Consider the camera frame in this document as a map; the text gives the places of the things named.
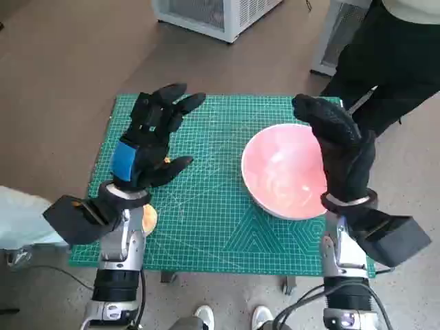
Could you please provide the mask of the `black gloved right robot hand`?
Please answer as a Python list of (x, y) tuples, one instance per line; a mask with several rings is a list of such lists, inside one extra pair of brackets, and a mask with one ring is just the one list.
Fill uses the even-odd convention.
[(374, 132), (359, 129), (343, 107), (324, 98), (298, 94), (291, 103), (294, 116), (309, 124), (320, 145), (326, 194), (344, 203), (374, 196), (369, 189)]

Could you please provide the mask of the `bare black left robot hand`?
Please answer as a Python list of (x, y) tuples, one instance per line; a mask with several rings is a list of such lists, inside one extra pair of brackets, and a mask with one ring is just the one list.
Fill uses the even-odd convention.
[(205, 93), (184, 96), (187, 85), (173, 83), (153, 93), (140, 93), (131, 111), (131, 122), (120, 137), (111, 161), (114, 184), (137, 191), (163, 186), (187, 168), (193, 157), (168, 159), (171, 134), (184, 116), (200, 107)]

